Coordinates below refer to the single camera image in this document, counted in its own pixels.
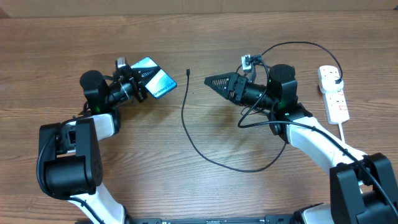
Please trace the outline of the Samsung Galaxy smartphone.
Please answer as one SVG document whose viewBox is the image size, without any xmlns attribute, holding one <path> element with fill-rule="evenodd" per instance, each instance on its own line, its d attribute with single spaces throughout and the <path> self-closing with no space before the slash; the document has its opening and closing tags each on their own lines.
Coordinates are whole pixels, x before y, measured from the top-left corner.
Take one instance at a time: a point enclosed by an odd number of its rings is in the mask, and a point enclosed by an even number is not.
<svg viewBox="0 0 398 224">
<path fill-rule="evenodd" d="M 159 72 L 152 78 L 143 78 L 145 89 L 154 97 L 161 98 L 168 92 L 177 87 L 177 82 L 167 74 L 154 60 L 150 57 L 143 58 L 137 63 L 131 65 L 131 68 L 142 70 L 146 68 L 158 68 Z"/>
</svg>

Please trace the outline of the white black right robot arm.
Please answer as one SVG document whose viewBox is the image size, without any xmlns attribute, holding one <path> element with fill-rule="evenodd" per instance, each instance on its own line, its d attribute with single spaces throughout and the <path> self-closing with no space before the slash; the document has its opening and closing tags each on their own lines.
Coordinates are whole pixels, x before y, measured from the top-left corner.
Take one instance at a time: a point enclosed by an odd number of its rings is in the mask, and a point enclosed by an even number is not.
<svg viewBox="0 0 398 224">
<path fill-rule="evenodd" d="M 328 174 L 330 203 L 296 211 L 291 223 L 397 223 L 397 182 L 390 160 L 357 150 L 323 128 L 298 102 L 294 67 L 274 65 L 267 85 L 236 72 L 207 77 L 204 83 L 236 105 L 267 110 L 273 134 Z"/>
</svg>

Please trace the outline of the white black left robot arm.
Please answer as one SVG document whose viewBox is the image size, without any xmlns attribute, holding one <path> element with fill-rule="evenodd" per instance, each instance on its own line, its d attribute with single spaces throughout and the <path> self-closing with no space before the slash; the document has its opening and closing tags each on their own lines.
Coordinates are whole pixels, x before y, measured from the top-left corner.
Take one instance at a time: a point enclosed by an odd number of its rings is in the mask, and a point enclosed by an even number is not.
<svg viewBox="0 0 398 224">
<path fill-rule="evenodd" d="M 39 129 L 36 176 L 43 193 L 76 205 L 92 223 L 134 223 L 103 183 L 99 141 L 119 132 L 119 106 L 168 92 L 167 77 L 157 65 L 122 64 L 111 76 L 85 72 L 80 78 L 86 97 L 82 115 Z"/>
</svg>

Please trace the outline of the white charger plug adapter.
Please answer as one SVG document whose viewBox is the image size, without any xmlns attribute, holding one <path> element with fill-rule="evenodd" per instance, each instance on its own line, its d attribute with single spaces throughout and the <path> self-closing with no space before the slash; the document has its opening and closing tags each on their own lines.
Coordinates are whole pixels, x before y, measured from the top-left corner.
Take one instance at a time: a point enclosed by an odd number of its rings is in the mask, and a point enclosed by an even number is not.
<svg viewBox="0 0 398 224">
<path fill-rule="evenodd" d="M 343 89 L 344 81 L 342 80 L 339 83 L 337 83 L 334 78 L 321 77 L 319 86 L 320 86 L 320 91 L 324 94 L 334 93 Z"/>
</svg>

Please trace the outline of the white power strip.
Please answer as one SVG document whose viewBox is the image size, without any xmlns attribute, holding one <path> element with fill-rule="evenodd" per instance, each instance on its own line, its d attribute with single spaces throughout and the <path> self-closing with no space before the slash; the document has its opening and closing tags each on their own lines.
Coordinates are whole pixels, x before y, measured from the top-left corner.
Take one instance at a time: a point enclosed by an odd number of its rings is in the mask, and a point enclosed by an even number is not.
<svg viewBox="0 0 398 224">
<path fill-rule="evenodd" d="M 321 77 L 340 79 L 339 70 L 331 65 L 323 65 L 318 69 L 319 82 Z M 349 120 L 348 107 L 343 89 L 334 93 L 322 93 L 329 124 L 342 124 Z"/>
</svg>

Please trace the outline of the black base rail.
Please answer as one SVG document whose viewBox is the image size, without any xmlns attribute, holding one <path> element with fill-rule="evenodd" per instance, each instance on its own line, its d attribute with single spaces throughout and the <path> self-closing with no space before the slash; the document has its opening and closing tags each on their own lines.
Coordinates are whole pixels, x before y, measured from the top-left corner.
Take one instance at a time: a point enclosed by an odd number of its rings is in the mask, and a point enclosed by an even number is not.
<svg viewBox="0 0 398 224">
<path fill-rule="evenodd" d="M 266 215 L 264 217 L 241 218 L 188 218 L 188 219 L 161 219 L 161 218 L 128 218 L 128 224 L 290 224 L 293 215 Z"/>
</svg>

